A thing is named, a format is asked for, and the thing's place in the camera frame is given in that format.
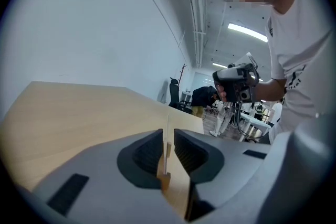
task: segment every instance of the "black office chair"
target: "black office chair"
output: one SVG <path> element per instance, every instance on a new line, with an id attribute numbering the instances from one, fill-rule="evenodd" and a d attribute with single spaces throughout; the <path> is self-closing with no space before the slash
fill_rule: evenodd
<path id="1" fill-rule="evenodd" d="M 185 100 L 183 100 L 182 102 L 180 102 L 180 98 L 179 98 L 179 87 L 178 87 L 178 81 L 177 79 L 173 79 L 171 78 L 171 82 L 169 84 L 169 90 L 170 90 L 170 97 L 171 97 L 171 101 L 169 103 L 169 106 L 171 106 L 172 108 L 181 110 L 183 112 L 186 112 L 188 114 L 193 113 L 193 111 L 191 109 L 186 108 L 186 106 L 190 103 L 187 102 Z"/>

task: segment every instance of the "light wood tabletop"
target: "light wood tabletop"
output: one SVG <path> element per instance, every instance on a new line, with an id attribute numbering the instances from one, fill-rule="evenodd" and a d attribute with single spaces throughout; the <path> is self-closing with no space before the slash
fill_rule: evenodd
<path id="1" fill-rule="evenodd" d="M 183 217 L 189 177 L 174 153 L 174 129 L 203 132 L 202 120 L 127 88 L 32 82 L 1 125 L 2 159 L 12 179 L 32 190 L 87 147 L 163 129 L 172 143 L 164 196 Z"/>

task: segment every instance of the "white wall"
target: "white wall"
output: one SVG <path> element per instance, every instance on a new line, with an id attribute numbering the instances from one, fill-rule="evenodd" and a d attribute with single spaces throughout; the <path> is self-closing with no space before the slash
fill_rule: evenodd
<path id="1" fill-rule="evenodd" d="M 13 0 L 0 36 L 1 118 L 34 80 L 124 86 L 158 100 L 185 63 L 183 89 L 192 74 L 187 39 L 178 46 L 183 3 Z"/>

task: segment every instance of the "handheld device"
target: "handheld device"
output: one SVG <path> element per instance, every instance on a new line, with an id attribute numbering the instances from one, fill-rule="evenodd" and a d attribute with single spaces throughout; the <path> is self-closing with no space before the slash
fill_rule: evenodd
<path id="1" fill-rule="evenodd" d="M 253 73 L 254 80 L 250 79 L 250 73 Z M 252 63 L 241 63 L 238 66 L 231 63 L 227 69 L 214 72 L 213 78 L 217 90 L 219 86 L 224 87 L 227 102 L 257 102 L 254 87 L 259 82 L 259 74 Z"/>

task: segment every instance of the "person in black jacket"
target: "person in black jacket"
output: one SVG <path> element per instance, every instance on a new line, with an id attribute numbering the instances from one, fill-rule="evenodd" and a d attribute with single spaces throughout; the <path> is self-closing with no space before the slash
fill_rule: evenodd
<path id="1" fill-rule="evenodd" d="M 218 99 L 217 90 L 212 86 L 194 90 L 191 101 L 193 115 L 201 118 L 203 108 L 211 109 L 212 104 Z"/>

